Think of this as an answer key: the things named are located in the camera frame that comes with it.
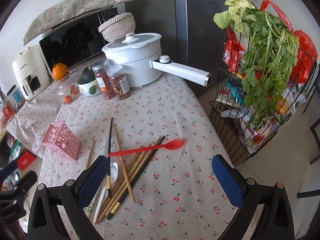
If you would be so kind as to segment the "jar of dried fruit rings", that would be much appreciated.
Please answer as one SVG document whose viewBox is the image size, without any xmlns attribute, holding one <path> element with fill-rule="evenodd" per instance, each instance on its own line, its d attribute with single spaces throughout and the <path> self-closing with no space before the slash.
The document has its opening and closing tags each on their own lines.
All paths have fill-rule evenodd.
<svg viewBox="0 0 320 240">
<path fill-rule="evenodd" d="M 120 64 L 110 65 L 106 74 L 112 85 L 112 88 L 119 100 L 125 100 L 130 96 L 130 87 L 126 78 L 126 74 L 123 70 L 123 66 Z"/>
</svg>

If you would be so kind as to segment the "grey refrigerator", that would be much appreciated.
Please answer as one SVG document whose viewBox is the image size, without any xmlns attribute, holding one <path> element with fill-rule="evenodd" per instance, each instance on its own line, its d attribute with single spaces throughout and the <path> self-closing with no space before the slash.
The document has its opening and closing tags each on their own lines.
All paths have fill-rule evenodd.
<svg viewBox="0 0 320 240">
<path fill-rule="evenodd" d="M 217 82 L 225 32 L 213 16 L 225 11 L 225 0 L 133 0 L 125 9 L 135 18 L 136 33 L 161 34 L 164 55 L 210 72 Z"/>
</svg>

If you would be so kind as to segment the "floral microwave cover cloth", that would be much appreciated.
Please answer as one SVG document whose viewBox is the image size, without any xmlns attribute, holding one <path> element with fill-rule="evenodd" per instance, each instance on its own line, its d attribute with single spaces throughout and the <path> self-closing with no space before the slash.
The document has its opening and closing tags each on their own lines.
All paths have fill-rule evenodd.
<svg viewBox="0 0 320 240">
<path fill-rule="evenodd" d="M 132 1 L 134 0 L 63 0 L 34 18 L 24 35 L 23 44 L 26 45 L 45 31 L 87 12 Z"/>
</svg>

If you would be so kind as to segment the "long wooden chopstick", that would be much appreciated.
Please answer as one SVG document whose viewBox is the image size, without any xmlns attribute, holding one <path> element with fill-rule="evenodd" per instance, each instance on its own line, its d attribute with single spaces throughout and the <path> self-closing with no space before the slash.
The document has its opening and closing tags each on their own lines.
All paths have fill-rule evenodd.
<svg viewBox="0 0 320 240">
<path fill-rule="evenodd" d="M 117 151 L 120 151 L 120 143 L 119 143 L 119 139 L 118 139 L 118 135 L 117 135 L 117 131 L 116 131 L 116 126 L 115 125 L 113 125 L 113 130 L 114 130 L 114 137 L 115 137 Z M 132 191 L 132 187 L 131 187 L 130 179 L 129 179 L 129 176 L 128 176 L 128 173 L 127 173 L 127 169 L 126 169 L 126 166 L 125 166 L 125 163 L 124 163 L 124 159 L 123 159 L 123 157 L 121 155 L 119 156 L 119 159 L 120 159 L 120 164 L 121 164 L 121 168 L 122 168 L 123 175 L 124 175 L 124 178 L 125 178 L 127 189 L 129 191 L 129 194 L 130 194 L 132 202 L 135 203 L 136 199 L 135 199 L 135 195 L 133 194 L 133 191 Z"/>
</svg>

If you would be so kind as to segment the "black microwave oven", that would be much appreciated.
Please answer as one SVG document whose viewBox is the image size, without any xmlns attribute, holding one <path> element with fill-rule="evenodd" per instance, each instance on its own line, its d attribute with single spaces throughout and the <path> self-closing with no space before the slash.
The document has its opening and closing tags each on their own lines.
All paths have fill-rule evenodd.
<svg viewBox="0 0 320 240">
<path fill-rule="evenodd" d="M 58 63 L 69 69 L 102 52 L 107 44 L 98 27 L 117 16 L 116 7 L 98 9 L 61 23 L 40 41 L 40 47 L 49 73 Z"/>
</svg>

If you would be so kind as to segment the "white plastic spoon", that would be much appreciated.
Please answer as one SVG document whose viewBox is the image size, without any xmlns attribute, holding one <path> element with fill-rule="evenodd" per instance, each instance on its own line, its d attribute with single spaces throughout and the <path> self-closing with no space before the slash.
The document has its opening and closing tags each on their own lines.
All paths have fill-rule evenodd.
<svg viewBox="0 0 320 240">
<path fill-rule="evenodd" d="M 110 165 L 110 175 L 107 176 L 104 182 L 104 186 L 100 191 L 100 196 L 95 207 L 95 213 L 93 217 L 93 223 L 97 223 L 100 208 L 103 204 L 103 200 L 108 196 L 108 189 L 116 182 L 118 178 L 118 164 L 117 162 L 112 162 Z"/>
</svg>

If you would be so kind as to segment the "white bowl green knob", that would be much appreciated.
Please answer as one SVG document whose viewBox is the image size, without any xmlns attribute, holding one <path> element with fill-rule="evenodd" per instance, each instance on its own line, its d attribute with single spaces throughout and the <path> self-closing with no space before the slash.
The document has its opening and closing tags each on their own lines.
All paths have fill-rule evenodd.
<svg viewBox="0 0 320 240">
<path fill-rule="evenodd" d="M 92 97 L 101 94 L 101 90 L 96 79 L 84 84 L 80 84 L 78 82 L 78 87 L 81 95 L 83 96 Z"/>
</svg>

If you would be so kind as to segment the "napa cabbage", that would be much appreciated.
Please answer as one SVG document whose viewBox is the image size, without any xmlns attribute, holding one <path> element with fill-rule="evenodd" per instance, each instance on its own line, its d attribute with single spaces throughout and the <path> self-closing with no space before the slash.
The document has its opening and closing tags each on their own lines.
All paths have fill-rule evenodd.
<svg viewBox="0 0 320 240">
<path fill-rule="evenodd" d="M 242 20 L 248 14 L 248 11 L 256 7 L 248 0 L 226 0 L 227 10 L 218 12 L 213 16 L 214 23 L 220 29 L 233 27 L 236 32 L 242 33 L 244 26 Z"/>
</svg>

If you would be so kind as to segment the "red label glass jar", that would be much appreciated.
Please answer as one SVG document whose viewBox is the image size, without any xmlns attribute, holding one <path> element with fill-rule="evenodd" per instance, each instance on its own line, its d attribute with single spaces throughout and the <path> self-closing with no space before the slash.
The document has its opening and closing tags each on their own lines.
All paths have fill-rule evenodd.
<svg viewBox="0 0 320 240">
<path fill-rule="evenodd" d="M 10 101 L 8 99 L 3 99 L 1 102 L 1 112 L 5 116 L 5 118 L 10 121 L 15 116 L 15 110 L 13 106 L 11 105 Z"/>
</svg>

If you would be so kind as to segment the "cream air fryer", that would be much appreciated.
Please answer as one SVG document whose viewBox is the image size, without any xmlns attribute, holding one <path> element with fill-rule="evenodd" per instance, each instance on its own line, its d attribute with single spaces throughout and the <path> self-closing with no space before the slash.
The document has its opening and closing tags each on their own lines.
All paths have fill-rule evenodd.
<svg viewBox="0 0 320 240">
<path fill-rule="evenodd" d="M 18 86 L 26 100 L 39 95 L 50 85 L 47 66 L 39 44 L 19 53 L 12 63 Z"/>
</svg>

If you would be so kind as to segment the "clear plastic bag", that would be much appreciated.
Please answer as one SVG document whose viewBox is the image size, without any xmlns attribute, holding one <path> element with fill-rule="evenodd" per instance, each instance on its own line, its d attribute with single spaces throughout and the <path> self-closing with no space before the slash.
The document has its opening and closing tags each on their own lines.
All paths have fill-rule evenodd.
<svg viewBox="0 0 320 240">
<path fill-rule="evenodd" d="M 32 144 L 32 152 L 39 158 L 44 158 L 44 152 L 46 150 L 46 147 L 42 144 L 43 136 L 40 134 L 36 134 L 33 144 Z"/>
</svg>

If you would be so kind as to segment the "red snack package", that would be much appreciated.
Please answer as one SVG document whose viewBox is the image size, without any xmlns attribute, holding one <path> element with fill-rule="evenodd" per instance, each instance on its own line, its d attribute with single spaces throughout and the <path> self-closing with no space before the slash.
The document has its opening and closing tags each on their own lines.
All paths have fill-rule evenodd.
<svg viewBox="0 0 320 240">
<path fill-rule="evenodd" d="M 245 49 L 240 44 L 236 33 L 230 27 L 226 29 L 226 34 L 227 41 L 223 50 L 223 61 L 228 66 L 229 72 L 236 73 Z"/>
</svg>

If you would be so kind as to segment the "green kabocha squash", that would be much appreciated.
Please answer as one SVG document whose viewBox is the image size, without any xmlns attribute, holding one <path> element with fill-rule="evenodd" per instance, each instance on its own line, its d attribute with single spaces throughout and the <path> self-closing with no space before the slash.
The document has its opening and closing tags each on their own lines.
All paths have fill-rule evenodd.
<svg viewBox="0 0 320 240">
<path fill-rule="evenodd" d="M 95 80 L 95 74 L 94 74 L 94 72 L 92 70 L 92 66 L 89 65 L 88 67 L 86 67 L 82 71 L 80 77 L 78 78 L 77 83 L 79 85 L 85 85 L 85 84 L 88 84 L 88 83 L 90 83 L 90 82 L 92 82 L 94 80 Z"/>
</svg>

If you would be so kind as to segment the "pink perforated utensil holder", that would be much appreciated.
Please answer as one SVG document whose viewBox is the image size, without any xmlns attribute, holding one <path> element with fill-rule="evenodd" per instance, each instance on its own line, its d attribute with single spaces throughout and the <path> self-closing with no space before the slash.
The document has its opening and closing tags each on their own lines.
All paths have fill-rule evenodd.
<svg viewBox="0 0 320 240">
<path fill-rule="evenodd" d="M 42 145 L 62 159 L 77 160 L 81 141 L 65 124 L 65 121 L 51 123 L 44 134 Z"/>
</svg>

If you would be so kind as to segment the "white electric cooking pot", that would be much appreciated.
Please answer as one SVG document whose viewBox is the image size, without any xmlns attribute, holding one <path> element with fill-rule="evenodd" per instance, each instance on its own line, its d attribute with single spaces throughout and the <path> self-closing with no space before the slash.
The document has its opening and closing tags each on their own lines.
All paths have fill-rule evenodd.
<svg viewBox="0 0 320 240">
<path fill-rule="evenodd" d="M 108 64 L 121 65 L 131 88 L 142 87 L 157 80 L 163 72 L 176 75 L 207 87 L 212 74 L 175 63 L 161 50 L 162 36 L 157 33 L 129 33 L 102 48 Z"/>
</svg>

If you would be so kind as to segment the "glass jar with tangerines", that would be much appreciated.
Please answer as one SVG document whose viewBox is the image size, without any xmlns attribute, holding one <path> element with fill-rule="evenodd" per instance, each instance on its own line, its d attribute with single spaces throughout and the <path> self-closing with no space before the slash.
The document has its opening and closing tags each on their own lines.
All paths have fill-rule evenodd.
<svg viewBox="0 0 320 240">
<path fill-rule="evenodd" d="M 57 95 L 63 105 L 71 104 L 73 101 L 79 98 L 80 91 L 77 83 L 79 72 L 67 72 L 67 74 L 61 79 L 56 81 L 58 85 Z"/>
</svg>

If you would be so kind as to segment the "cherry print tablecloth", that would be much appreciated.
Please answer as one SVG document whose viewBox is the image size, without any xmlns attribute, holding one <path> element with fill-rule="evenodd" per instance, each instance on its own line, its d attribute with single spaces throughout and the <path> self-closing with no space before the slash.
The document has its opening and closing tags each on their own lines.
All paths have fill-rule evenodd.
<svg viewBox="0 0 320 240">
<path fill-rule="evenodd" d="M 43 135 L 56 121 L 65 124 L 81 141 L 77 160 L 59 158 L 46 149 L 39 181 L 62 185 L 85 168 L 92 141 L 91 160 L 108 149 L 120 149 L 183 139 L 178 150 L 158 150 L 135 183 L 136 202 L 129 197 L 114 214 L 95 227 L 104 239 L 218 239 L 237 209 L 227 199 L 212 172 L 212 157 L 225 155 L 216 131 L 196 96 L 179 77 L 163 74 L 131 91 L 125 100 L 102 95 L 80 95 L 63 105 L 52 84 L 28 101 L 7 129 L 26 148 L 36 134 Z"/>
</svg>

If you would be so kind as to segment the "red plastic spoon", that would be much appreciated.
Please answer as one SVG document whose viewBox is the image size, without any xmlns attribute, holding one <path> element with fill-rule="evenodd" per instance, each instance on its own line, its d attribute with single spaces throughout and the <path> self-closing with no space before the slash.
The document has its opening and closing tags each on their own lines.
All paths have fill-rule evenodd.
<svg viewBox="0 0 320 240">
<path fill-rule="evenodd" d="M 153 145 L 153 146 L 147 146 L 147 147 L 112 152 L 109 154 L 109 156 L 117 157 L 120 155 L 122 156 L 122 155 L 127 155 L 127 154 L 138 153 L 138 152 L 156 150 L 159 148 L 165 148 L 167 150 L 175 150 L 175 149 L 182 147 L 183 145 L 184 145 L 184 141 L 182 139 L 176 139 L 176 140 L 172 140 L 166 144 L 159 144 L 159 145 Z"/>
</svg>

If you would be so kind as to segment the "woven white basket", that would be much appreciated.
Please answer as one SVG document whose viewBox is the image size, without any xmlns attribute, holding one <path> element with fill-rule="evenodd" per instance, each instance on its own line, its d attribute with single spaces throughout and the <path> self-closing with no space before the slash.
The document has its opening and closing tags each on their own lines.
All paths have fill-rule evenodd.
<svg viewBox="0 0 320 240">
<path fill-rule="evenodd" d="M 99 33 L 107 42 L 113 42 L 134 33 L 136 29 L 135 18 L 132 13 L 126 12 L 114 16 L 98 27 Z"/>
</svg>

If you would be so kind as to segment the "green leafy vegetables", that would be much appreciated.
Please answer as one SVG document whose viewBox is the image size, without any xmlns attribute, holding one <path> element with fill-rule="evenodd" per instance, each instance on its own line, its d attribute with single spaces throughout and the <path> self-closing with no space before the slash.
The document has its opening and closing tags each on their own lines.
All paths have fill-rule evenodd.
<svg viewBox="0 0 320 240">
<path fill-rule="evenodd" d="M 242 80 L 245 105 L 253 111 L 249 123 L 261 126 L 275 110 L 298 62 L 299 41 L 269 12 L 251 9 L 242 22 L 249 28 Z"/>
</svg>

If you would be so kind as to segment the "red plastic bag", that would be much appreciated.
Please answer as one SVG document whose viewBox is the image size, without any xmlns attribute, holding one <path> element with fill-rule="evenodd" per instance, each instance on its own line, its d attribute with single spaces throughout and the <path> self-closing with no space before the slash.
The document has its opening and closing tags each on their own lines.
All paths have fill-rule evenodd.
<svg viewBox="0 0 320 240">
<path fill-rule="evenodd" d="M 289 80 L 293 83 L 307 83 L 312 72 L 313 65 L 318 59 L 318 53 L 312 39 L 302 30 L 293 30 L 293 26 L 285 13 L 270 0 L 263 0 L 260 10 L 265 11 L 268 6 L 272 6 L 278 14 L 278 18 L 294 33 L 299 39 L 298 62 L 293 67 Z"/>
</svg>

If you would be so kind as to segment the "large orange fruit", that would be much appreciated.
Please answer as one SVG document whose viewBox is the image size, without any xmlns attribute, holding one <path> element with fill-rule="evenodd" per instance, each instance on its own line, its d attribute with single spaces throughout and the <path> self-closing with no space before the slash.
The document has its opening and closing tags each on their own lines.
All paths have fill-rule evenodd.
<svg viewBox="0 0 320 240">
<path fill-rule="evenodd" d="M 67 66 L 63 63 L 54 63 L 52 76 L 55 81 L 62 79 L 67 74 Z"/>
</svg>

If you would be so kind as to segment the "blue label glass jar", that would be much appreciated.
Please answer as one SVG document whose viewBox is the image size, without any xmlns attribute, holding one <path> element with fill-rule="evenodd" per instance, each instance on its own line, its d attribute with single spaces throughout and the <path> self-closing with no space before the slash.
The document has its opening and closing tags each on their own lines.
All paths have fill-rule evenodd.
<svg viewBox="0 0 320 240">
<path fill-rule="evenodd" d="M 16 86 L 13 85 L 9 91 L 7 92 L 7 97 L 10 100 L 10 102 L 13 104 L 13 106 L 16 106 L 17 109 L 20 109 L 24 103 L 25 103 L 25 98 L 20 91 L 20 89 Z"/>
</svg>

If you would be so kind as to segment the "jar of red berries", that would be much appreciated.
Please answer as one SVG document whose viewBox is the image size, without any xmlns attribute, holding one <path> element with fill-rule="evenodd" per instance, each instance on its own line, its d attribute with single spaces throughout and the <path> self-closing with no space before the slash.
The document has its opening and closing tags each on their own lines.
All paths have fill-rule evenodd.
<svg viewBox="0 0 320 240">
<path fill-rule="evenodd" d="M 106 72 L 108 68 L 107 60 L 101 60 L 92 65 L 93 73 L 104 98 L 110 100 L 115 98 L 116 95 Z"/>
</svg>

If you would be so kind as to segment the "red box on floor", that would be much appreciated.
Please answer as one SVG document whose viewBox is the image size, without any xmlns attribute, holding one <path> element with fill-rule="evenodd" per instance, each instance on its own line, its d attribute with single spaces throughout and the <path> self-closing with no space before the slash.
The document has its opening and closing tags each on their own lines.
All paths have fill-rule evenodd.
<svg viewBox="0 0 320 240">
<path fill-rule="evenodd" d="M 17 159 L 18 168 L 23 171 L 35 160 L 36 155 L 25 148 Z"/>
</svg>

